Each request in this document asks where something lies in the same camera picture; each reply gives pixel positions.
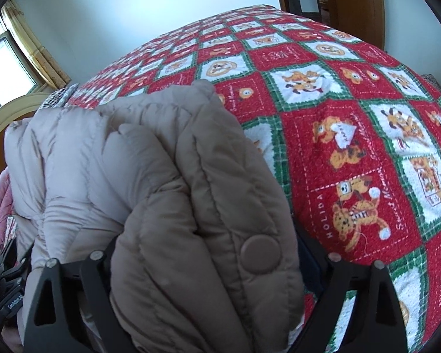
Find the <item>bedroom wall corner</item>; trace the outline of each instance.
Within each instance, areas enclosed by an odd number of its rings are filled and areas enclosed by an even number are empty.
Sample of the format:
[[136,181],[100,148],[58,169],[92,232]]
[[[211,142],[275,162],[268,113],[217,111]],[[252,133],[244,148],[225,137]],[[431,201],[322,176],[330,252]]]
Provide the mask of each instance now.
[[153,38],[224,11],[279,0],[17,0],[75,83]]
[[441,84],[441,24],[424,0],[384,0],[385,50]]

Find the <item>window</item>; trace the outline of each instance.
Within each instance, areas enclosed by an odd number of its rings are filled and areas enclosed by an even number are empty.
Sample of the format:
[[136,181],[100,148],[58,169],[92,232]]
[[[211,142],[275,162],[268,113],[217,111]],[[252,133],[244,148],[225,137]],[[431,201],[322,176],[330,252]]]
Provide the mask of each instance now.
[[0,107],[41,86],[40,77],[0,20]]

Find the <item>wooden door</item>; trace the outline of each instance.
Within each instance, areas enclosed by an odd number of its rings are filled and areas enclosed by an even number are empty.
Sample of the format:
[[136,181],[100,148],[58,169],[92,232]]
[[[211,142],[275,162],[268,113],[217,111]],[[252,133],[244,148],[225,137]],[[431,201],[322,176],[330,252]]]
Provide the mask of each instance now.
[[384,0],[328,0],[332,27],[384,49]]

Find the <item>striped pillow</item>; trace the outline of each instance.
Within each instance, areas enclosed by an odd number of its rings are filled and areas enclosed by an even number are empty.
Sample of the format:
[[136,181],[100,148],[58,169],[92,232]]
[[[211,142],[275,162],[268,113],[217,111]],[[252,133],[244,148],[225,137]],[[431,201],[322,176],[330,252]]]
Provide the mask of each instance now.
[[51,93],[43,103],[41,103],[41,106],[38,108],[37,111],[41,109],[48,109],[51,107],[54,107],[57,102],[59,102],[64,95],[64,93],[67,91],[67,88],[64,87],[62,89],[56,90],[55,92]]
[[78,89],[79,84],[73,84],[71,87],[67,88],[67,91],[62,95],[62,98],[57,102],[54,107],[64,107],[69,98]]

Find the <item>checkered quilt pattern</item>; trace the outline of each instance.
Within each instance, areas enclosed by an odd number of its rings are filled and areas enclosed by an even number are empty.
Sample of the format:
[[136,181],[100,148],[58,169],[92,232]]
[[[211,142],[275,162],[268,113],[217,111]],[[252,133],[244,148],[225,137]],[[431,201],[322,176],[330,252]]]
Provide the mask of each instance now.
[[[441,93],[360,39],[258,5],[146,43],[68,105],[92,109],[194,79],[216,86],[311,235],[350,261],[389,264],[409,352],[421,349],[441,322]],[[309,315],[315,299],[306,302]]]

